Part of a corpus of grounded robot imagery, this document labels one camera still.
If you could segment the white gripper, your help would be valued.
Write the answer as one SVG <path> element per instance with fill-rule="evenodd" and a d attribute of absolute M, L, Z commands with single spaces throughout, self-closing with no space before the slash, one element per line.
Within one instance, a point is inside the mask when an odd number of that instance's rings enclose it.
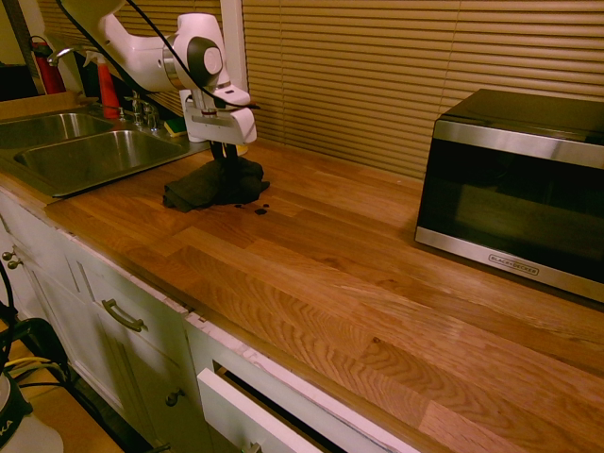
<path fill-rule="evenodd" d="M 225 160 L 226 174 L 236 176 L 239 169 L 236 145 L 250 144 L 257 139 L 252 110 L 218 110 L 216 113 L 206 114 L 190 101 L 184 104 L 183 113 L 189 141 L 209 141 L 213 159 Z"/>

